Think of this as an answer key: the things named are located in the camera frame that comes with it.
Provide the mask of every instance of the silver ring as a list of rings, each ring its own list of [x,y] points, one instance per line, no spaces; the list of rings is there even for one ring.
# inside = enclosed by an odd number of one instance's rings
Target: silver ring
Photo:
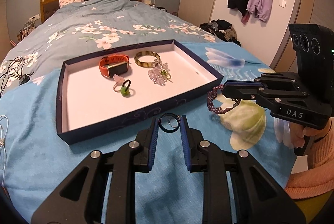
[[[174,128],[174,129],[176,129],[178,126],[172,126],[171,124],[170,124],[170,121],[172,120],[172,119],[175,119],[174,117],[171,117],[170,119],[169,119],[169,121],[168,121],[168,124],[169,124],[169,126],[171,126],[172,128]]]

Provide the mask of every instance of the person's hand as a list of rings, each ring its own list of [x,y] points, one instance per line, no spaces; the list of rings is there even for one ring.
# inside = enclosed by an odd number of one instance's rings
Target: person's hand
[[[315,130],[309,127],[304,127],[302,125],[289,122],[291,143],[295,148],[302,148],[305,144],[304,135],[315,136],[315,140],[317,140],[321,137],[324,137],[329,132],[331,125],[331,119],[329,119],[323,130]]]

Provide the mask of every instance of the orange sleeve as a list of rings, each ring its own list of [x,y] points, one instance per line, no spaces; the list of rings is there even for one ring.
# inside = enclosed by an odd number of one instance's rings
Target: orange sleeve
[[[308,167],[308,171],[290,175],[285,191],[292,199],[311,198],[334,189],[334,127],[312,145]]]

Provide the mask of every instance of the bed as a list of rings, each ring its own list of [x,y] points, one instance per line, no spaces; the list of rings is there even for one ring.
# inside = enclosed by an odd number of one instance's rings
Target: bed
[[[221,72],[223,82],[253,80],[271,72],[243,48],[141,0],[85,0],[60,9],[58,1],[41,0],[43,23],[8,53],[0,68],[4,72],[10,60],[22,56],[23,73],[33,73],[31,81],[20,86],[10,77],[0,99],[0,115],[9,119],[4,185],[28,222],[92,150],[117,150],[151,121],[68,146],[57,136],[55,123],[57,83],[64,60],[124,45],[175,39]],[[232,101],[220,95],[215,104],[226,108]],[[208,111],[204,96],[172,112],[186,115],[190,127],[199,129],[221,149],[248,150],[282,187],[286,185],[296,157],[287,123],[272,118],[269,110],[242,101],[233,111],[217,116]],[[152,172],[136,175],[137,222],[200,223],[202,183],[201,174],[190,174],[184,166],[180,134],[160,134]]]

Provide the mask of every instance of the white cable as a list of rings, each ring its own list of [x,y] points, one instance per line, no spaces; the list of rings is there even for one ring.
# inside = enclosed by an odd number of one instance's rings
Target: white cable
[[[7,133],[8,133],[8,126],[9,126],[8,118],[5,115],[1,115],[0,116],[0,121],[3,118],[5,118],[7,120],[7,128],[6,128],[5,134],[3,134],[4,130],[2,128],[2,125],[0,124],[0,155],[1,155],[1,151],[2,150],[4,152],[4,154],[3,154],[4,155],[4,165],[3,165],[3,168],[0,168],[0,170],[3,170],[1,187],[3,187],[3,183],[4,183],[4,180],[5,180],[5,170],[6,170],[6,162],[7,162],[7,154],[6,154],[6,149],[5,149],[5,140],[6,140],[6,136],[7,136]]]

